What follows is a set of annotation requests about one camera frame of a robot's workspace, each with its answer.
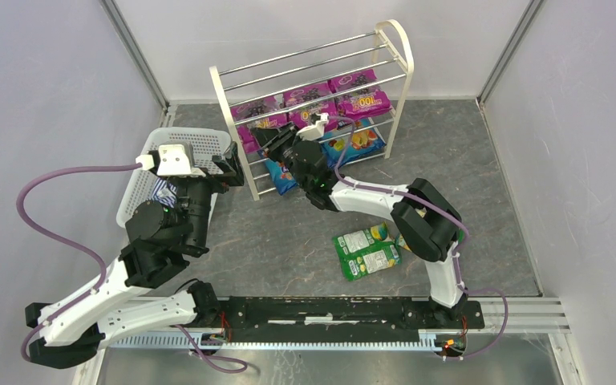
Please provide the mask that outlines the green yellow Fox's candy bag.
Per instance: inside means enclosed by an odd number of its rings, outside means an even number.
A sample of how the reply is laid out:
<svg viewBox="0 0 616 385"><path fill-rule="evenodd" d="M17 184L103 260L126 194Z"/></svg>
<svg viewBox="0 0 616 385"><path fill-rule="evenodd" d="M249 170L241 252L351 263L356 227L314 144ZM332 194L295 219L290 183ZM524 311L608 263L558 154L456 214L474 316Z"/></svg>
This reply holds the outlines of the green yellow Fox's candy bag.
<svg viewBox="0 0 616 385"><path fill-rule="evenodd" d="M407 242L405 241L404 237L402 234L398 234L395 237L395 247L398 250L399 253L402 253L404 250L407 252L411 252L411 248L410 246L407 244Z"/></svg>

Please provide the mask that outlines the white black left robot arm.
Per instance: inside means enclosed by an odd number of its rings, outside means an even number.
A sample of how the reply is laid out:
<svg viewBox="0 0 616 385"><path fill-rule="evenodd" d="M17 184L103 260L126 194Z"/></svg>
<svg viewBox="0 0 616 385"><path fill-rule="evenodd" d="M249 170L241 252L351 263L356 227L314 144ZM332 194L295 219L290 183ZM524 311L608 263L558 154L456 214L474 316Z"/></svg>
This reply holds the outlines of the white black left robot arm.
<svg viewBox="0 0 616 385"><path fill-rule="evenodd" d="M185 145L172 143L124 165L124 171L149 172L175 186L175 204L141 203L125 224L128 245L111 262L98 260L96 278L57 302L26 307L30 331L20 348L24 360L67 369L116 341L162 326L182 330L217 325L224 336L230 335L213 287L198 279L165 299L128 306L129 300L184 271L191 258L208 252L213 196L244 183L236 144L211 160L216 173L195 164Z"/></svg>

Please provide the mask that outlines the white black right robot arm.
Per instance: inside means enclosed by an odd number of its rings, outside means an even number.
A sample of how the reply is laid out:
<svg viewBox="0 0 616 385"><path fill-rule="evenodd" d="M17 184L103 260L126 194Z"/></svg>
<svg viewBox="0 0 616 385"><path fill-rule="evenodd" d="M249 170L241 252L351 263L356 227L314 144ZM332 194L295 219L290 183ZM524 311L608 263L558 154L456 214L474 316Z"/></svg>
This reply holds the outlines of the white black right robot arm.
<svg viewBox="0 0 616 385"><path fill-rule="evenodd" d="M393 221L410 251L426 265L432 311L460 318L468 295L456 258L469 232L460 214L429 181L417 178L410 184L385 185L346 177L329 166L322 145L300 138L293 124L254 128L251 134L269 160L288 168L314 207Z"/></svg>

